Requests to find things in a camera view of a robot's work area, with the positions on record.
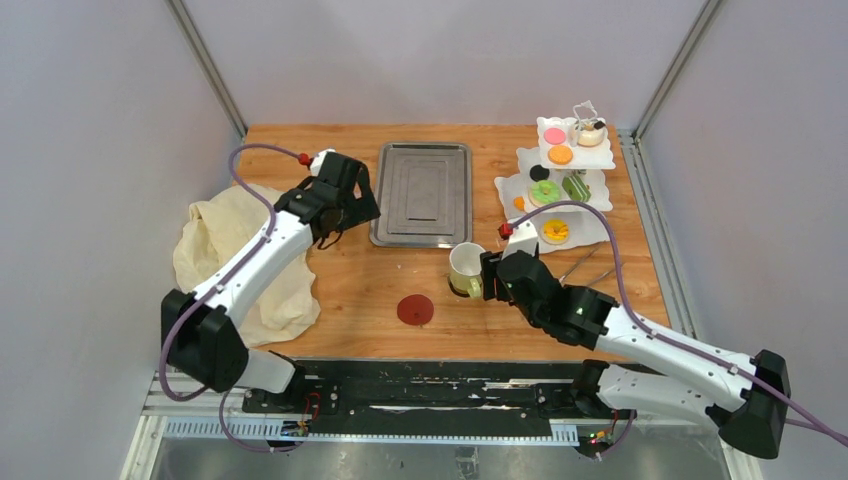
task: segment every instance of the red disc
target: red disc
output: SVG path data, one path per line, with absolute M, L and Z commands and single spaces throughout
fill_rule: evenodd
M 433 302 L 424 295 L 410 295 L 398 302 L 398 318 L 407 325 L 424 325 L 433 318 Z

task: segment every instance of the mug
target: mug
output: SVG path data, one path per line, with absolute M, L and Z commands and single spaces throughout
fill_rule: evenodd
M 483 296 L 483 265 L 480 254 L 486 249 L 476 243 L 465 242 L 453 247 L 450 253 L 451 273 L 448 279 L 451 287 L 471 298 Z

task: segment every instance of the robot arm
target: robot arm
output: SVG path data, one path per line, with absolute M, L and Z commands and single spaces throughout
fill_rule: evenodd
M 628 357 L 665 375 L 629 372 L 589 360 L 572 386 L 575 398 L 718 427 L 731 446 L 761 458 L 777 456 L 787 406 L 743 378 L 739 370 L 789 396 L 782 357 L 763 350 L 752 358 L 716 348 L 641 316 L 643 327 L 637 327 L 614 298 L 588 287 L 560 285 L 538 259 L 532 224 L 526 222 L 504 236 L 509 237 L 504 252 L 481 256 L 485 299 L 514 304 L 530 325 L 562 343 Z M 657 336 L 736 367 L 724 369 Z
M 280 405 L 299 399 L 303 372 L 286 358 L 245 347 L 238 327 L 259 295 L 298 255 L 314 243 L 322 249 L 331 234 L 337 234 L 338 240 L 346 230 L 380 214 L 368 169 L 358 160 L 328 150 L 312 160 L 310 170 L 314 176 L 283 194 L 274 205 L 271 231 L 269 219 L 244 248 L 193 292 L 172 290 L 162 301 L 165 343 L 177 319 L 199 301 L 200 294 L 212 292 L 180 329 L 168 363 L 217 392 L 240 386 L 277 395 Z M 265 242 L 262 248 L 251 253 L 261 241 Z

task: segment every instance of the silver tray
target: silver tray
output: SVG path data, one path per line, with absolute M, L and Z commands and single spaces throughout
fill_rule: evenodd
M 461 143 L 387 143 L 375 188 L 381 247 L 450 248 L 471 241 L 471 149 Z

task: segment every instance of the crumpled fabric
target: crumpled fabric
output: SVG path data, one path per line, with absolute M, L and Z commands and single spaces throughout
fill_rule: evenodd
M 251 185 L 272 204 L 281 192 Z M 177 284 L 184 292 L 214 275 L 268 219 L 268 210 L 239 186 L 189 206 L 190 220 L 174 250 Z M 250 308 L 239 333 L 248 347 L 296 338 L 315 323 L 321 308 L 312 297 L 315 274 L 306 253 L 295 258 Z

